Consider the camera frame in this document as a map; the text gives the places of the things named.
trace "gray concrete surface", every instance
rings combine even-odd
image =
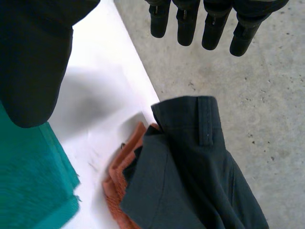
[[[305,228],[305,6],[290,2],[267,19],[243,57],[229,53],[232,11],[216,50],[201,47],[201,4],[191,46],[177,43],[172,5],[164,38],[150,35],[148,4],[116,0],[151,82],[164,100],[213,95],[224,136],[272,229]]]

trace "belt loop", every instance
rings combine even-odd
[[[211,98],[198,97],[199,145],[213,146]]]

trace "orange towel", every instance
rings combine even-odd
[[[122,172],[135,159],[133,151],[142,145],[142,137],[145,132],[144,124],[139,123],[128,143],[111,162],[109,167],[110,175],[102,183],[108,208],[121,229],[140,229],[136,223],[123,213],[119,205],[127,187],[127,182]]]

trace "green towel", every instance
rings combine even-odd
[[[58,229],[78,211],[79,179],[50,125],[22,129],[0,103],[0,228]]]

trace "black fabric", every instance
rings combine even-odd
[[[186,96],[152,110],[161,131],[144,136],[123,211],[144,229],[269,228],[225,148],[216,100]]]
[[[0,99],[20,127],[45,123],[72,48],[72,25],[100,0],[2,0]]]
[[[136,165],[138,163],[138,159],[140,157],[140,154],[141,154],[141,151],[142,151],[142,146],[137,148],[135,151],[134,151],[134,154],[135,154],[135,159],[130,163],[130,165],[128,165],[124,170],[123,170],[123,175],[124,175],[124,178],[127,182],[127,187],[129,186],[130,184],[130,181],[132,180],[132,177],[134,175],[134,172],[135,172],[135,168],[136,168]]]
[[[166,31],[168,21],[168,9],[170,0],[146,0],[150,6],[151,14],[151,31],[154,37],[163,37]],[[237,11],[238,19],[240,17],[246,18],[244,22],[256,22],[257,18],[264,18],[264,20],[272,13],[284,7],[289,0],[203,0],[204,8],[208,12],[205,20],[205,28],[202,38],[202,46],[207,50],[214,50],[221,38],[224,26],[227,22],[228,15],[233,7]],[[188,46],[193,41],[194,31],[196,27],[198,7],[200,0],[173,0],[178,7],[178,34],[177,39],[181,45]],[[161,7],[166,9],[162,11],[162,17],[156,20],[155,11],[151,10]],[[249,27],[248,23],[238,23],[230,52],[232,55],[243,55],[260,23],[257,23],[255,28]],[[240,35],[236,35],[236,31],[242,31]]]
[[[149,127],[120,204],[142,229],[204,229],[178,174],[166,136]]]

